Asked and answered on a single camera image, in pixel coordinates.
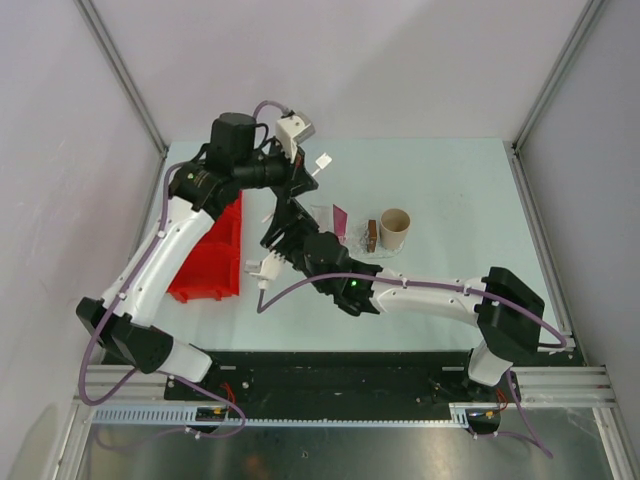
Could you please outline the beige plastic cup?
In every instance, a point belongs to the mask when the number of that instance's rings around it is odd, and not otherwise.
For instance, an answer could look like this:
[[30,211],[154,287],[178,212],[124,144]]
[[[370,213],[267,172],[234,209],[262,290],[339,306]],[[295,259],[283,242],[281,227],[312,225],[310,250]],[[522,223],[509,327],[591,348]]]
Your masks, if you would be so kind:
[[392,208],[384,211],[380,218],[380,240],[387,250],[396,250],[406,239],[411,219],[402,209]]

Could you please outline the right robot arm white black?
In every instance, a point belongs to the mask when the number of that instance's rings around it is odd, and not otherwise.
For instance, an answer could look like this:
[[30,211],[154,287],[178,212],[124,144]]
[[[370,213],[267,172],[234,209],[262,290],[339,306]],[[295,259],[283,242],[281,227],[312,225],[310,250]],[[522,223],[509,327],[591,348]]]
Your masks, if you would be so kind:
[[486,400],[508,369],[538,351],[544,302],[506,268],[493,267],[468,280],[408,278],[352,258],[294,199],[277,200],[261,244],[269,254],[260,266],[260,289],[289,263],[305,284],[351,316],[410,311],[477,328],[482,339],[461,376],[462,391],[473,401]]

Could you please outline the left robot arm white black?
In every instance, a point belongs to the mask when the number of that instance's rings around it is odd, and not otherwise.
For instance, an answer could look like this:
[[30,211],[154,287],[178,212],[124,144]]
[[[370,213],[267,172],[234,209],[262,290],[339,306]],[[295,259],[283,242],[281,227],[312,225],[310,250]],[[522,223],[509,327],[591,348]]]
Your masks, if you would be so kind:
[[281,205],[314,190],[300,143],[315,128],[289,112],[275,133],[255,141],[260,123],[250,115],[223,113],[196,156],[168,172],[159,219],[120,274],[99,299],[83,298],[76,314],[92,340],[142,373],[157,371],[186,379],[197,398],[221,387],[212,360],[198,348],[155,327],[162,298],[191,251],[224,210],[247,189],[270,188]]

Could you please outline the white toothpaste tube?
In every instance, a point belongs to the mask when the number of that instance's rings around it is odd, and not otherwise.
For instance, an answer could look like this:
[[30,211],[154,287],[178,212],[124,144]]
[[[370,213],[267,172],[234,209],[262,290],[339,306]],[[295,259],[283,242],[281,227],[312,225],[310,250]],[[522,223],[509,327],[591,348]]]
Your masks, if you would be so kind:
[[325,205],[312,205],[311,213],[318,224],[319,231],[330,231],[332,228],[332,210]]

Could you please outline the pink toothpaste tube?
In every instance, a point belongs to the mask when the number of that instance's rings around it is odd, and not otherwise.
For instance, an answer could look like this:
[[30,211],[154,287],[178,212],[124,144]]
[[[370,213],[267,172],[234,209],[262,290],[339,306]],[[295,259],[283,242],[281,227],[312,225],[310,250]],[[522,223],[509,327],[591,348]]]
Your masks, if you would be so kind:
[[337,205],[333,205],[333,230],[339,242],[343,244],[347,238],[348,214]]

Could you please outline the white toothbrush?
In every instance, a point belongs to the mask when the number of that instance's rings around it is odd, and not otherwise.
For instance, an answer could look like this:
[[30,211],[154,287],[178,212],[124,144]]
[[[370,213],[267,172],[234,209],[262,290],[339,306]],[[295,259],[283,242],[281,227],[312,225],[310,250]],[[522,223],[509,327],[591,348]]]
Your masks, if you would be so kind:
[[[311,173],[311,177],[314,178],[316,177],[322,170],[324,170],[330,163],[332,162],[332,157],[330,155],[328,155],[327,153],[323,153],[322,155],[320,155],[316,160],[315,160],[315,164],[316,164],[316,168],[315,170]],[[271,220],[274,217],[275,214],[275,210],[272,210],[270,212],[269,215],[267,215],[266,217],[264,217],[261,222],[262,223],[266,223],[267,221]]]

